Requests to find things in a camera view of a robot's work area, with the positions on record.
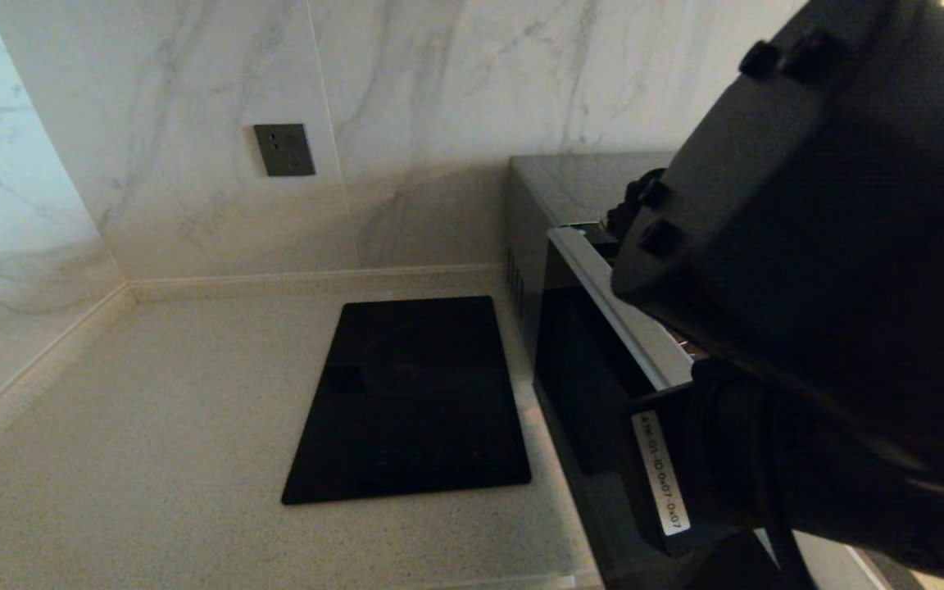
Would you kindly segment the black glass microwave door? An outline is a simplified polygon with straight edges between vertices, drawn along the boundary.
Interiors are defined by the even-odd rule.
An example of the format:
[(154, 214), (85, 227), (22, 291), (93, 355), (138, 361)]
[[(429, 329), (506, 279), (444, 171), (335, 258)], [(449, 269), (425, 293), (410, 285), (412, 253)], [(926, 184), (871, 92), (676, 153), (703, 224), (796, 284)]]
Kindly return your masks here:
[(534, 387), (604, 590), (779, 590), (765, 537), (658, 525), (627, 406), (686, 384), (689, 355), (607, 294), (610, 266), (576, 229), (550, 232), (541, 265)]

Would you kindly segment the black induction cooktop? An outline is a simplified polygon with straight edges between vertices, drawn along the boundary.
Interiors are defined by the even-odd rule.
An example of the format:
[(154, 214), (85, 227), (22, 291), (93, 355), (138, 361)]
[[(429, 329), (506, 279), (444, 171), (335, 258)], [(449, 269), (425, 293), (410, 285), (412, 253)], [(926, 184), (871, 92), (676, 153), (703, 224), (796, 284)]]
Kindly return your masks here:
[(342, 307), (282, 504), (531, 479), (493, 298)]

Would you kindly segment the dark grey single wall socket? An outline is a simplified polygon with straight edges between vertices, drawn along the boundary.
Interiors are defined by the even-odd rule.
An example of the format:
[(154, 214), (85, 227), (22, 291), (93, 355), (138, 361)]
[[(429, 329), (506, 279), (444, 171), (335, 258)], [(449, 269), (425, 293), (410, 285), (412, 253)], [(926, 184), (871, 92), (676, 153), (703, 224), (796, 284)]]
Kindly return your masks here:
[(270, 178), (308, 178), (317, 173), (304, 124), (262, 124), (252, 131)]

